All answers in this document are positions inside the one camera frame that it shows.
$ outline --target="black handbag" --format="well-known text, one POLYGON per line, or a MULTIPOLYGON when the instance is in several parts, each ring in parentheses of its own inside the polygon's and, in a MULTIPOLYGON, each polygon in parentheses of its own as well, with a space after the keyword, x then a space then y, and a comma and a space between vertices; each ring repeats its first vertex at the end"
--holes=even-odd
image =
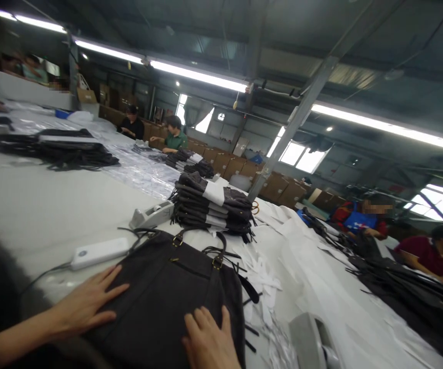
POLYGON ((191 229, 198 228, 184 229, 175 236, 160 230, 134 230, 143 235, 121 261, 123 269, 109 289, 123 283, 130 287, 101 310, 115 311, 117 318, 86 335, 114 367, 189 368, 181 343, 187 336, 184 316, 205 306, 221 326, 225 305, 238 360, 245 368, 241 286, 244 284, 254 302, 258 302, 257 292, 223 265, 227 243, 221 233, 217 236, 223 248, 209 248, 217 251, 212 259, 183 241, 184 232, 191 229), (144 235, 149 239, 135 249, 144 235))

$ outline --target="zipper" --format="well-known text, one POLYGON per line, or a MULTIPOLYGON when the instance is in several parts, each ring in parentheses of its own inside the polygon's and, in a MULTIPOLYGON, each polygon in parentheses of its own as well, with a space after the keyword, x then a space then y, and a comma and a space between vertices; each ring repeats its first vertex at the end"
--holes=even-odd
POLYGON ((179 268, 184 269, 185 271, 187 271, 187 272, 189 272, 191 274, 197 275, 198 277, 201 277, 201 278, 204 278, 204 279, 210 279, 210 277, 205 276, 204 274, 202 274, 200 272, 194 271, 191 268, 189 268, 189 267, 179 263, 178 261, 179 261, 179 258, 169 259, 169 262, 171 262, 172 264, 178 266, 179 268))

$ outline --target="ceiling light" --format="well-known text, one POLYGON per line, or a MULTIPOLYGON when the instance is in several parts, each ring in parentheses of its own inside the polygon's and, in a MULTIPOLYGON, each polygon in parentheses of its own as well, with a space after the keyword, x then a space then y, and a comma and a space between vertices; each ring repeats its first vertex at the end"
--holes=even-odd
POLYGON ((23 15, 16 15, 16 19, 18 19, 22 23, 30 24, 32 26, 37 26, 41 28, 45 28, 51 31, 66 33, 66 30, 56 23, 44 22, 43 20, 37 20, 34 18, 25 17, 23 15))
POLYGON ((5 19, 9 19, 11 21, 15 21, 16 22, 16 19, 15 19, 15 17, 13 15, 11 15, 10 13, 7 13, 7 12, 5 12, 3 10, 0 10, 0 17, 1 18, 5 18, 5 19))
POLYGON ((195 79, 201 82, 206 82, 212 85, 228 88, 230 90, 235 90, 239 92, 246 91, 247 84, 242 84, 239 82, 231 81, 228 79, 223 79, 220 77, 215 77, 209 74, 204 74, 200 72, 194 72, 190 69, 185 69, 181 67, 176 67, 170 64, 162 63, 160 61, 152 60, 151 66, 155 69, 162 70, 164 72, 173 73, 180 75, 182 77, 187 77, 191 79, 195 79))
POLYGON ((400 126, 396 126, 391 123, 387 123, 385 121, 380 121, 377 119, 368 118, 362 115, 357 115, 353 113, 349 113, 343 110, 330 108, 324 105, 315 104, 312 107, 312 111, 316 113, 330 115, 336 118, 348 120, 350 122, 354 122, 363 126, 379 129, 381 131, 394 133, 399 136, 408 137, 420 142, 425 142, 426 144, 435 145, 443 148, 443 138, 437 137, 428 133, 419 132, 413 129, 404 128, 400 126))
POLYGON ((81 41, 79 39, 75 38, 75 42, 79 47, 82 47, 84 49, 88 49, 88 50, 92 50, 92 51, 96 51, 102 54, 106 54, 106 55, 110 55, 110 56, 114 56, 116 58, 119 59, 124 59, 124 60, 128 60, 132 63, 138 63, 138 64, 143 64, 143 62, 141 61, 141 58, 139 56, 135 56, 135 55, 131 55, 131 54, 126 54, 117 50, 113 50, 113 49, 109 49, 103 46, 99 46, 96 44, 92 44, 86 41, 81 41))

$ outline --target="stack of bags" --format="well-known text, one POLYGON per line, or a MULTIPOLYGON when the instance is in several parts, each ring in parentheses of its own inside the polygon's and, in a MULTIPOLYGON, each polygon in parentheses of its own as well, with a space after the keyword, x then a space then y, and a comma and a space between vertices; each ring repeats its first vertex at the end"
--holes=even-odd
POLYGON ((175 154, 169 154, 166 164, 180 172, 198 172, 204 178, 213 178, 214 175, 213 167, 201 155, 186 149, 179 149, 175 154))
POLYGON ((245 243, 252 240, 252 202, 240 191, 206 181, 199 173, 183 173, 169 200, 175 205, 172 222, 226 231, 245 243))

